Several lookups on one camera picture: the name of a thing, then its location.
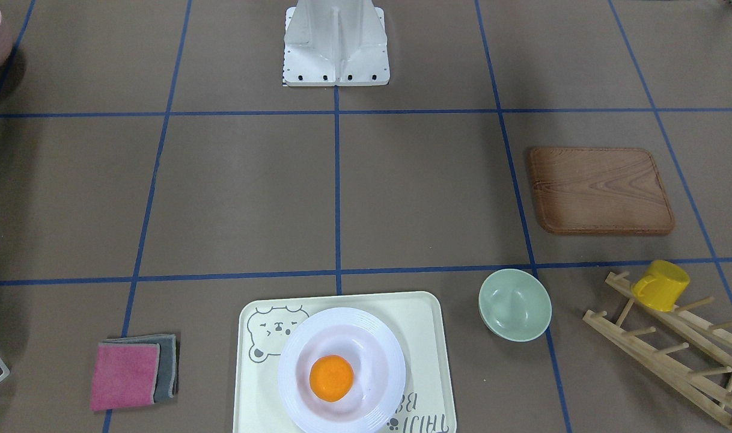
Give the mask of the white ceramic plate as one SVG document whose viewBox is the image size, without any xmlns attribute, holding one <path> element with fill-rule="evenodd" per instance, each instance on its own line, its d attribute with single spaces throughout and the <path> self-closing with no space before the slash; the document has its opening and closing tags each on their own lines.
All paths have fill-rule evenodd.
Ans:
<svg viewBox="0 0 732 433">
<path fill-rule="evenodd" d="M 314 313 L 287 340 L 278 391 L 303 432 L 377 432 L 401 402 L 404 353 L 371 313 L 336 307 Z"/>
</svg>

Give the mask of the orange fruit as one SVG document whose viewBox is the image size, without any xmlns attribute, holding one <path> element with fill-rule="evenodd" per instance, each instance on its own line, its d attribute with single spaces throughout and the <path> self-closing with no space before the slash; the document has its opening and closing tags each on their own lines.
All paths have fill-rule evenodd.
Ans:
<svg viewBox="0 0 732 433">
<path fill-rule="evenodd" d="M 308 382 L 320 400 L 336 402 L 349 394 L 354 384 L 352 365 L 342 356 L 326 355 L 312 364 Z"/>
</svg>

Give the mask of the cream bear tray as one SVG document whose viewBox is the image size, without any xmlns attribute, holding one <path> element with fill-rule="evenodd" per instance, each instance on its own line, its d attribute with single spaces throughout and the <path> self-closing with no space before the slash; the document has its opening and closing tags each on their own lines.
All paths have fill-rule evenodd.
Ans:
<svg viewBox="0 0 732 433">
<path fill-rule="evenodd" d="M 322 357 L 347 361 L 344 397 L 314 393 Z M 234 432 L 454 432 L 440 302 L 424 291 L 260 299 L 240 312 Z"/>
</svg>

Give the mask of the wooden brown tray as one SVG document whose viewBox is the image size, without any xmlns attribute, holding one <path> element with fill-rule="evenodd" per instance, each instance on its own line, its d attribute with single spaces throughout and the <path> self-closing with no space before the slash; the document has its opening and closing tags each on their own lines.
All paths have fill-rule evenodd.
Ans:
<svg viewBox="0 0 732 433">
<path fill-rule="evenodd" d="M 647 150 L 534 146 L 527 167 L 535 216 L 549 233 L 662 236 L 676 227 Z"/>
</svg>

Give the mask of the light green bowl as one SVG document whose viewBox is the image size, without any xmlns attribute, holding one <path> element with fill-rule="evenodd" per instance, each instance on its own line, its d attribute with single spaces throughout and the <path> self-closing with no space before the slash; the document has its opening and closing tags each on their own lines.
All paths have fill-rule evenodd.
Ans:
<svg viewBox="0 0 732 433">
<path fill-rule="evenodd" d="M 509 342 L 541 337 L 552 319 L 545 286 L 532 274 L 513 268 L 486 277 L 478 294 L 478 311 L 487 329 Z"/>
</svg>

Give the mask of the pink grey cloth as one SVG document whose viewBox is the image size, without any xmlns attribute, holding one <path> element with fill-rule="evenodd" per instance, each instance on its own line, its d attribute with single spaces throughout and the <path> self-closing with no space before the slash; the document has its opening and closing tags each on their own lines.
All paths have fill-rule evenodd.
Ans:
<svg viewBox="0 0 732 433">
<path fill-rule="evenodd" d="M 110 338 L 97 345 L 91 411 L 154 405 L 176 391 L 174 334 Z"/>
</svg>

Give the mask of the yellow plastic cup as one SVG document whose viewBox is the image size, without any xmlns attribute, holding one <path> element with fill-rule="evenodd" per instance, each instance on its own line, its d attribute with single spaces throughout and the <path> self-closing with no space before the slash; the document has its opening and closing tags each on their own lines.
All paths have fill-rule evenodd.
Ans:
<svg viewBox="0 0 732 433">
<path fill-rule="evenodd" d="M 653 260 L 633 285 L 632 293 L 644 306 L 657 312 L 671 312 L 690 282 L 688 272 L 677 264 Z"/>
</svg>

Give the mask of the wooden dish rack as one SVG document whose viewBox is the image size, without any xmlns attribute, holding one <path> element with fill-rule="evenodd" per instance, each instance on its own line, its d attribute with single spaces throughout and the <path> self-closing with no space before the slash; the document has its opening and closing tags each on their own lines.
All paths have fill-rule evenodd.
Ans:
<svg viewBox="0 0 732 433">
<path fill-rule="evenodd" d="M 608 287 L 626 304 L 614 320 L 587 310 L 583 322 L 679 392 L 716 422 L 732 430 L 732 321 L 715 324 L 693 310 L 712 296 L 658 312 L 635 298 L 628 273 L 609 272 Z"/>
</svg>

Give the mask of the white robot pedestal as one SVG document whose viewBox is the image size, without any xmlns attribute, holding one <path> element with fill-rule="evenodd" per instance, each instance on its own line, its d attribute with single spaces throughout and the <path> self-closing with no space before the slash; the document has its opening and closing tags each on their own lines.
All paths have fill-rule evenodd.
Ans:
<svg viewBox="0 0 732 433">
<path fill-rule="evenodd" d="M 372 1 L 299 1 L 285 12 L 286 86 L 383 86 L 391 79 L 385 12 Z"/>
</svg>

